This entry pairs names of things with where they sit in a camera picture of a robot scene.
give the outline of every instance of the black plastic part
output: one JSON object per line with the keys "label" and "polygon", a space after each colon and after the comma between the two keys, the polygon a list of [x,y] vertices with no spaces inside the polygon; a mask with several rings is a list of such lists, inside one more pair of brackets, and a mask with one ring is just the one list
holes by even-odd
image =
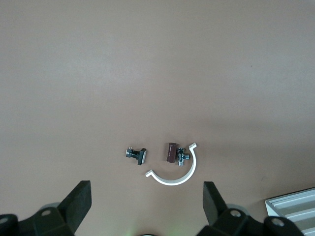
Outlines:
{"label": "black plastic part", "polygon": [[[277,226],[272,223],[274,218],[280,219],[284,222],[284,226]],[[284,217],[269,216],[265,218],[264,225],[266,226],[264,232],[266,235],[288,236],[288,235],[303,235],[292,221]]]}
{"label": "black plastic part", "polygon": [[141,149],[139,152],[139,158],[138,158],[138,165],[141,166],[141,164],[144,163],[145,157],[147,154],[147,150],[145,148]]}
{"label": "black plastic part", "polygon": [[203,183],[203,210],[209,225],[227,210],[227,205],[213,182]]}
{"label": "black plastic part", "polygon": [[[209,222],[197,236],[303,236],[290,220],[267,217],[264,223],[254,220],[239,209],[227,208],[213,182],[204,182],[203,209]],[[278,226],[274,218],[282,221]]]}
{"label": "black plastic part", "polygon": [[16,215],[0,215],[0,236],[73,236],[91,205],[91,182],[81,181],[58,207],[47,207],[20,222]]}
{"label": "black plastic part", "polygon": [[33,216],[34,229],[41,236],[74,236],[70,227],[65,223],[60,212],[55,207],[40,210]]}
{"label": "black plastic part", "polygon": [[0,215],[0,236],[17,233],[18,217],[13,214]]}
{"label": "black plastic part", "polygon": [[91,182],[81,181],[59,204],[57,209],[72,232],[75,232],[91,206]]}

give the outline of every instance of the brown cylinder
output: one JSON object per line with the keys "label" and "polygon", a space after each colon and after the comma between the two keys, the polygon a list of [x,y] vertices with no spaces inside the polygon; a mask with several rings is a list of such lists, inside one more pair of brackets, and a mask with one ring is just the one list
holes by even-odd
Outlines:
{"label": "brown cylinder", "polygon": [[171,163],[175,162],[177,145],[178,144],[176,144],[176,143],[169,143],[168,155],[167,155],[167,161],[168,162],[171,162]]}

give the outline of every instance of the white ring clip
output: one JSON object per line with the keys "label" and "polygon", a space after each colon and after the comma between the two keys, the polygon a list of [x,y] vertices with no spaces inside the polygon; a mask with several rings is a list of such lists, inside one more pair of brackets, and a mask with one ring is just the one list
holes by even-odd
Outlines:
{"label": "white ring clip", "polygon": [[192,166],[190,170],[188,171],[188,173],[184,175],[183,177],[179,179],[175,179],[175,180],[167,180],[167,179],[163,179],[157,176],[153,170],[149,170],[148,172],[146,172],[146,177],[152,176],[157,182],[161,184],[169,185],[169,186],[175,186],[175,185],[185,183],[188,179],[190,179],[190,177],[192,176],[192,174],[195,172],[195,169],[196,169],[196,155],[195,155],[195,152],[193,151],[195,147],[197,147],[196,143],[193,143],[192,145],[189,146],[189,150],[192,154]]}

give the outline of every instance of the screw head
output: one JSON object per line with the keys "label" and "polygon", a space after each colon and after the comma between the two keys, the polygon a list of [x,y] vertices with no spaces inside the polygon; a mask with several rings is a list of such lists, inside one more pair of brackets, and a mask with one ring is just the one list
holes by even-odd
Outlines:
{"label": "screw head", "polygon": [[241,217],[241,213],[238,210],[232,210],[231,215],[234,217]]}
{"label": "screw head", "polygon": [[284,226],[284,222],[281,220],[281,219],[278,219],[278,218],[273,218],[271,220],[271,222],[276,225],[276,226],[280,226],[280,227],[283,227]]}

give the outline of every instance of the beige surface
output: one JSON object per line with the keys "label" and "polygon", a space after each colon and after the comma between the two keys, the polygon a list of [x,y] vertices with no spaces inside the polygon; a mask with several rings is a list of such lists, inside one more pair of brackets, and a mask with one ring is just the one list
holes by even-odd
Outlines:
{"label": "beige surface", "polygon": [[[315,186],[314,117],[310,0],[0,1],[0,213],[89,179],[76,235],[192,236],[212,180],[262,220],[264,199]],[[198,144],[180,186],[144,176],[186,173],[168,142]]]}

